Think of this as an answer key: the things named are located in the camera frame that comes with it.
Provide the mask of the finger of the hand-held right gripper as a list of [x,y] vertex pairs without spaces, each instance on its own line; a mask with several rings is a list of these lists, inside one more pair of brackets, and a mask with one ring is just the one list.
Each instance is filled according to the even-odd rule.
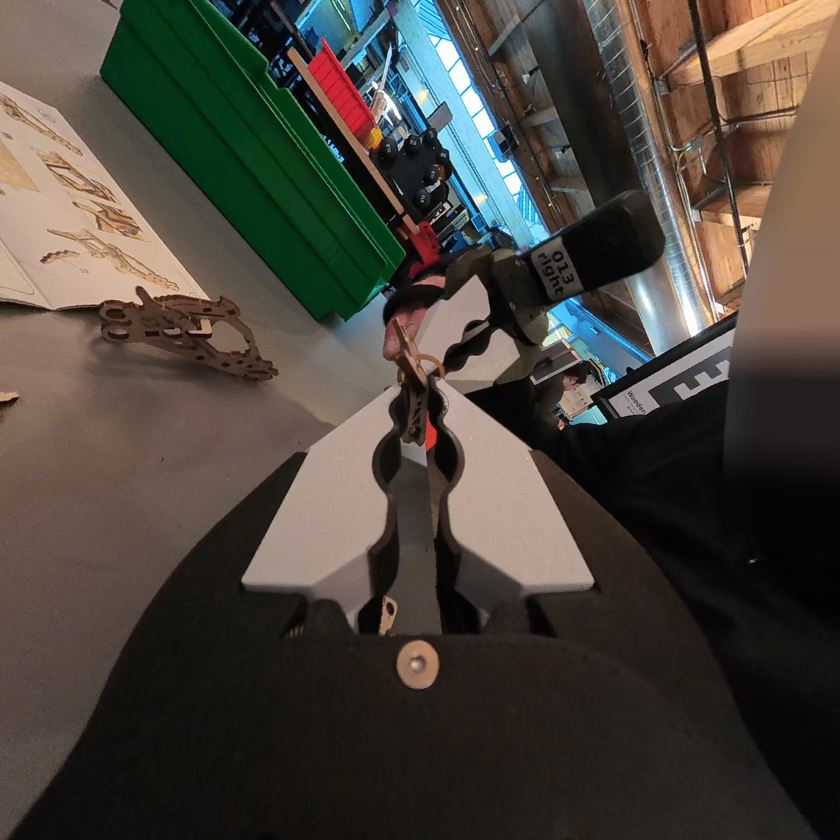
[[418,330],[418,351],[442,361],[460,344],[469,325],[481,324],[490,315],[487,290],[474,275],[450,299],[441,298],[423,317]]
[[527,375],[518,343],[501,329],[477,329],[451,352],[451,386],[462,395]]

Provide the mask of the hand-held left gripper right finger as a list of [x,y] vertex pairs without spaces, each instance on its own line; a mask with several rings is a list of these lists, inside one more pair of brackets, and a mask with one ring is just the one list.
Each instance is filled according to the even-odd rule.
[[445,634],[476,634],[499,606],[588,592],[595,579],[532,451],[449,383],[434,380],[439,495],[436,595]]

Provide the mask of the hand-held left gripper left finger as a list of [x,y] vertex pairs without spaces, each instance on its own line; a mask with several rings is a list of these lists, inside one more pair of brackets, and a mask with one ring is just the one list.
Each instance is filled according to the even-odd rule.
[[401,562],[421,553],[421,462],[403,467],[408,396],[391,385],[302,454],[242,576],[247,592],[339,605],[352,629],[377,634]]

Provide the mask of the wooden model axle assembly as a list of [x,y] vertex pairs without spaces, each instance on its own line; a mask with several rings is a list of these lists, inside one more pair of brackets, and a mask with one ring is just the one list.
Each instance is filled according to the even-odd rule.
[[394,327],[398,352],[394,359],[397,374],[396,381],[408,396],[409,413],[402,432],[402,441],[406,444],[425,445],[427,431],[427,396],[431,377],[443,380],[443,363],[427,353],[420,353],[415,342],[410,339],[405,328],[397,318],[389,325]]

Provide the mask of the wooden model side frame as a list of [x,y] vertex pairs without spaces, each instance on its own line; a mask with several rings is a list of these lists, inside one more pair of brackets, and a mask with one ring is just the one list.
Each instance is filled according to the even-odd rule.
[[[253,332],[232,300],[151,297],[142,287],[136,287],[135,292],[138,301],[109,300],[101,304],[101,336],[106,341],[141,343],[247,382],[268,382],[278,376],[274,363],[261,356]],[[236,331],[245,349],[218,349],[213,343],[218,323]]]

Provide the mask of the person's right hand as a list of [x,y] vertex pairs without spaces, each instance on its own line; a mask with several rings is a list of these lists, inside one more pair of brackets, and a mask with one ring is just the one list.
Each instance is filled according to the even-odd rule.
[[428,271],[388,298],[382,312],[385,325],[382,356],[385,361],[394,361],[400,351],[396,326],[402,328],[408,339],[414,340],[427,311],[444,295],[445,283],[443,274]]

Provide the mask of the black rack with round caps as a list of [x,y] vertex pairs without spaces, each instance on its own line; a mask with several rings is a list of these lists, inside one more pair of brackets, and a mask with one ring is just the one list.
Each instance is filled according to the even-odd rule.
[[448,200],[453,165],[435,128],[412,133],[402,144],[386,137],[370,157],[414,222],[426,221]]

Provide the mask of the black framed paper sign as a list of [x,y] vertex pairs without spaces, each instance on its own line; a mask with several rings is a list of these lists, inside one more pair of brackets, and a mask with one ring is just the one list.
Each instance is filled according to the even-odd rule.
[[696,336],[626,373],[593,395],[607,420],[646,416],[660,407],[682,403],[729,378],[734,312]]

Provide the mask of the wooden side table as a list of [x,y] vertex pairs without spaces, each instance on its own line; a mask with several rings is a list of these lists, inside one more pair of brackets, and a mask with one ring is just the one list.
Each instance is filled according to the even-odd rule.
[[327,136],[342,154],[344,168],[350,173],[354,182],[397,240],[401,244],[406,243],[410,235],[417,233],[417,225],[405,210],[402,201],[394,194],[393,189],[371,161],[368,152],[354,137],[346,122],[324,94],[298,51],[294,47],[289,47],[287,57],[300,75],[303,89],[308,91],[317,103],[314,111],[322,121]]

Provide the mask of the green plastic bin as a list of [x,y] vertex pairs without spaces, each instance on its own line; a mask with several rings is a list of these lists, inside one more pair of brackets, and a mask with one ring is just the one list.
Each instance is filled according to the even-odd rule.
[[211,2],[123,2],[100,74],[314,319],[350,320],[392,277],[397,239]]

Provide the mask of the red plastic bin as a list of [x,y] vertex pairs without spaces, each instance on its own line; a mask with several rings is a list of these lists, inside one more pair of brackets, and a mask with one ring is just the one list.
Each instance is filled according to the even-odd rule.
[[308,69],[352,135],[366,138],[375,128],[373,113],[323,38]]

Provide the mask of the open instruction booklet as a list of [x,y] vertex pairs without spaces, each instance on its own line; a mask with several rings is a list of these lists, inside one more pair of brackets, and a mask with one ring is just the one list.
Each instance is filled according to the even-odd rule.
[[1,302],[46,311],[207,298],[54,108],[1,84]]

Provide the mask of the silver ventilation duct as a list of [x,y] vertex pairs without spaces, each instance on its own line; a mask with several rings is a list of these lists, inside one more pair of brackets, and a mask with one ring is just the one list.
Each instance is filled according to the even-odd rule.
[[553,197],[574,209],[645,190],[665,234],[652,269],[609,291],[595,309],[625,310],[655,354],[718,320],[710,279],[665,118],[655,95],[636,2],[479,2],[493,70],[516,100],[522,138],[540,140]]

